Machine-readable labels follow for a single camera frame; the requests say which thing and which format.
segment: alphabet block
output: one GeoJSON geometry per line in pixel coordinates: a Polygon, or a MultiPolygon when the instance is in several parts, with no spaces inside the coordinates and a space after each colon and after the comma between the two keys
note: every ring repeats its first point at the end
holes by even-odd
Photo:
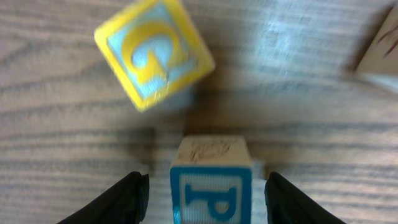
{"type": "Polygon", "coordinates": [[[360,80],[398,93],[398,6],[387,16],[357,68],[360,80]]]}
{"type": "Polygon", "coordinates": [[[134,3],[98,27],[95,41],[140,111],[215,67],[177,0],[134,3]]]}
{"type": "Polygon", "coordinates": [[[174,223],[250,223],[251,166],[242,137],[184,138],[170,169],[174,223]]]}

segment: wooden table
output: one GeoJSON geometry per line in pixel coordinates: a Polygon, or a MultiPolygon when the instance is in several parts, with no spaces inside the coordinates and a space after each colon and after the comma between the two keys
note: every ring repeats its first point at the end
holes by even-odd
{"type": "Polygon", "coordinates": [[[350,72],[393,0],[185,0],[214,74],[138,113],[93,40],[128,0],[0,0],[0,223],[56,223],[133,170],[172,223],[184,134],[242,134],[264,168],[347,223],[398,223],[398,98],[350,72]]]}

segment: block face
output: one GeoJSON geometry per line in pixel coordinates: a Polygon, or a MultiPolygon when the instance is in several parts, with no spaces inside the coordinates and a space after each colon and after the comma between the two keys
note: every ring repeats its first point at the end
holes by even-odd
{"type": "Polygon", "coordinates": [[[252,161],[241,136],[189,136],[178,149],[173,166],[251,167],[252,161]]]}
{"type": "Polygon", "coordinates": [[[238,167],[173,167],[175,223],[250,223],[251,170],[238,167]]]}
{"type": "Polygon", "coordinates": [[[176,0],[133,4],[99,27],[95,39],[140,110],[215,67],[207,47],[176,0]]]}
{"type": "Polygon", "coordinates": [[[398,75],[398,7],[384,21],[358,66],[357,73],[398,75]]]}

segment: light blue block face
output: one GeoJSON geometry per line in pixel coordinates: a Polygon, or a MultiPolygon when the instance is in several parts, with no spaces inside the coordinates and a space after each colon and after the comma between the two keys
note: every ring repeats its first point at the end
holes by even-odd
{"type": "MultiPolygon", "coordinates": [[[[187,74],[189,71],[192,71],[196,66],[197,60],[197,58],[190,58],[185,63],[171,69],[171,71],[169,71],[168,80],[163,80],[161,77],[155,77],[151,81],[140,85],[137,81],[136,74],[133,74],[126,68],[126,65],[124,64],[121,55],[121,49],[123,40],[130,30],[150,21],[163,21],[166,22],[170,27],[173,27],[176,33],[178,33],[178,35],[180,36],[180,40],[182,41],[182,47],[186,51],[189,51],[187,42],[180,34],[178,27],[175,25],[166,6],[162,2],[149,9],[141,16],[133,19],[123,28],[119,29],[113,35],[108,37],[109,48],[113,51],[113,54],[122,65],[124,71],[128,74],[131,83],[134,85],[134,87],[136,87],[142,99],[148,98],[149,96],[153,95],[155,92],[166,86],[167,83],[170,84],[187,74]]],[[[170,56],[172,55],[172,49],[173,46],[171,40],[166,35],[157,35],[153,38],[148,39],[141,46],[139,46],[137,50],[135,50],[135,52],[133,52],[133,54],[131,55],[131,60],[135,66],[144,67],[147,64],[148,51],[153,50],[160,64],[163,67],[167,67],[167,63],[170,59],[170,56]]]]}
{"type": "Polygon", "coordinates": [[[250,223],[250,169],[173,167],[170,183],[174,223],[250,223]]]}

